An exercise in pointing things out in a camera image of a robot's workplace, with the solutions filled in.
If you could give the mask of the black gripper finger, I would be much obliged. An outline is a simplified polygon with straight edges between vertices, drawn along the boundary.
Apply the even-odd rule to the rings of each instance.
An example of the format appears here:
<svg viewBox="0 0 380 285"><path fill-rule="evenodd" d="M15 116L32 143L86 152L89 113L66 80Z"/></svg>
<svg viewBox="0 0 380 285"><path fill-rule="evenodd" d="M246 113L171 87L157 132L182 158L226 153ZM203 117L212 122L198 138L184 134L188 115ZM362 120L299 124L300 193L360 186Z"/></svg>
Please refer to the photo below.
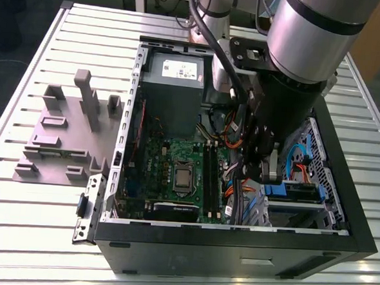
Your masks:
<svg viewBox="0 0 380 285"><path fill-rule="evenodd" d="M279 143L274 143L274 148L264 160L261 161L261 183L280 185L282 174L278 163Z"/></svg>
<svg viewBox="0 0 380 285"><path fill-rule="evenodd" d="M236 167L236 178L265 182L266 146L264 131L255 120L248 120L243 129L242 149Z"/></svg>

